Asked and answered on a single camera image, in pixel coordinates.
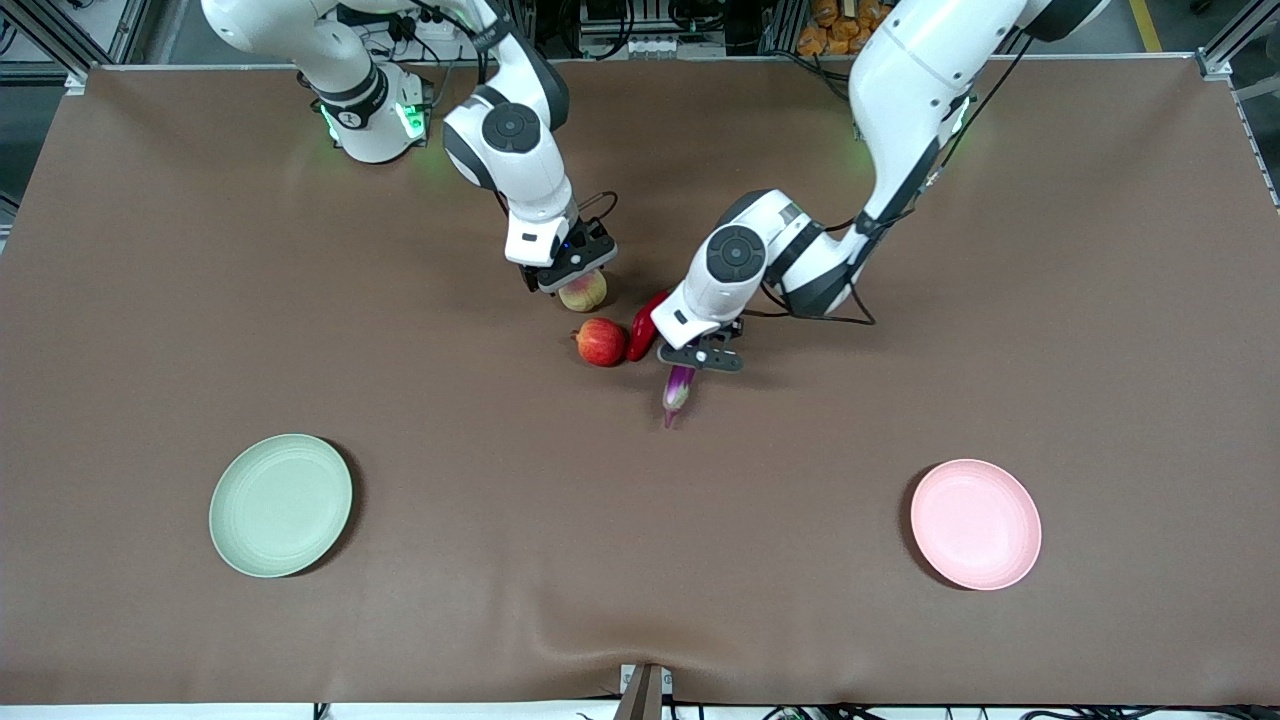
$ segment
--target black joint cap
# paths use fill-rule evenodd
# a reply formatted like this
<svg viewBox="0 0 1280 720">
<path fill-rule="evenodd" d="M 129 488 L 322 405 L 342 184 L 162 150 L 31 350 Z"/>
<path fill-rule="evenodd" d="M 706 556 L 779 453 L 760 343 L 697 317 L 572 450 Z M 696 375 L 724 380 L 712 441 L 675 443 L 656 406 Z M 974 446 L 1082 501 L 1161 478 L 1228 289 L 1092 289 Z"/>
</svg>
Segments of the black joint cap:
<svg viewBox="0 0 1280 720">
<path fill-rule="evenodd" d="M 541 138 L 541 123 L 538 114 L 527 105 L 503 102 L 485 115 L 480 126 L 484 141 L 502 152 L 524 155 L 538 146 Z"/>
</svg>

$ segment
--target red apple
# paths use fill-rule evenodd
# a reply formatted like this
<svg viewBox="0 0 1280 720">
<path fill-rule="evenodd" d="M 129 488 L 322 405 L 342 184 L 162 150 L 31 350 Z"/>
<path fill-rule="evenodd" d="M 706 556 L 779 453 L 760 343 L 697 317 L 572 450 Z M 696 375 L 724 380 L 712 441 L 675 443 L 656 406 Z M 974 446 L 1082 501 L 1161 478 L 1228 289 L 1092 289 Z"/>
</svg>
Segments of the red apple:
<svg viewBox="0 0 1280 720">
<path fill-rule="evenodd" d="M 600 368 L 617 365 L 627 348 L 627 333 L 613 320 L 591 318 L 573 333 L 577 354 L 582 360 Z"/>
</svg>

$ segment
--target table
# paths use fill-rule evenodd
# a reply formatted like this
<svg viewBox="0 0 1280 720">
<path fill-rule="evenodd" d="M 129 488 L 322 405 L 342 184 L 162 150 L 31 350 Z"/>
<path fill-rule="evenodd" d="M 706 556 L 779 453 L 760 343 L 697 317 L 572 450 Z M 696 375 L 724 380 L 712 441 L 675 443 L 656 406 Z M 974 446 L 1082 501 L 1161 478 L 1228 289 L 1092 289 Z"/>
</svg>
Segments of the table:
<svg viewBox="0 0 1280 720">
<path fill-rule="evenodd" d="M 603 316 L 746 191 L 869 192 L 788 64 L 563 73 L 577 193 L 621 195 Z M 749 319 L 677 432 L 657 361 L 576 359 L 438 124 L 364 167 L 306 101 L 101 70 L 63 102 L 0 259 L 0 702 L 581 697 L 634 661 L 708 702 L 1280 702 L 1280 222 L 1193 61 L 1027 60 L 868 265 L 881 324 Z M 360 501 L 256 580 L 209 497 L 282 432 Z M 913 556 L 913 480 L 959 456 L 1039 506 L 1007 591 Z"/>
</svg>

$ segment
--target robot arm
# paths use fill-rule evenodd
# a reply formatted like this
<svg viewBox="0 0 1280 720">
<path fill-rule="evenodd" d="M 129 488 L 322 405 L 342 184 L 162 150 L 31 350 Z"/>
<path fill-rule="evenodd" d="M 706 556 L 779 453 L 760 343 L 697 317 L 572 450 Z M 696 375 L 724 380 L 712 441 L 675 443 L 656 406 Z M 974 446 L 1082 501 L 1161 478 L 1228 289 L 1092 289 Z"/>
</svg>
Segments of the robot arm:
<svg viewBox="0 0 1280 720">
<path fill-rule="evenodd" d="M 444 118 L 444 149 L 463 177 L 507 197 L 507 259 L 530 290 L 554 292 L 617 255 L 604 228 L 579 217 L 552 136 L 568 118 L 568 88 L 506 10 L 454 1 L 472 6 L 476 51 L 494 49 L 499 69 Z"/>
<path fill-rule="evenodd" d="M 1059 40 L 1107 0 L 901 0 L 849 74 L 849 99 L 876 184 L 840 240 L 780 190 L 744 195 L 703 242 L 689 274 L 653 313 L 676 350 L 721 331 L 760 283 L 792 313 L 819 316 L 851 293 L 872 251 L 920 193 L 959 129 L 969 90 L 1011 27 Z"/>
<path fill-rule="evenodd" d="M 320 97 L 330 132 L 356 160 L 384 163 L 425 137 L 417 113 L 422 81 L 374 63 L 356 33 L 323 17 L 337 0 L 201 0 L 205 17 L 246 53 L 292 60 Z M 366 13 L 424 5 L 451 10 L 475 29 L 477 53 L 498 55 L 498 73 L 444 119 L 449 159 L 474 184 L 509 204 L 506 255 L 530 290 L 554 292 L 617 255 L 599 223 L 577 214 L 552 131 L 568 118 L 564 81 L 489 0 L 347 0 Z"/>
</svg>

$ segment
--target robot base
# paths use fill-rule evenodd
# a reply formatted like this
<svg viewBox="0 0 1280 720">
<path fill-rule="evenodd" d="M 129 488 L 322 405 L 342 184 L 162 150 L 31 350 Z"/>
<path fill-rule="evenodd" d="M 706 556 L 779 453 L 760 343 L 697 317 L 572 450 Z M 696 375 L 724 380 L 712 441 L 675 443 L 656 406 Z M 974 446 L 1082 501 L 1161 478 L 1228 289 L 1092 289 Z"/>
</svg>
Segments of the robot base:
<svg viewBox="0 0 1280 720">
<path fill-rule="evenodd" d="M 361 163 L 389 163 L 415 145 L 426 145 L 426 128 L 431 122 L 434 88 L 430 82 L 401 69 L 379 63 L 387 74 L 387 101 L 360 129 L 343 127 L 324 111 L 334 147 L 342 147 Z"/>
</svg>

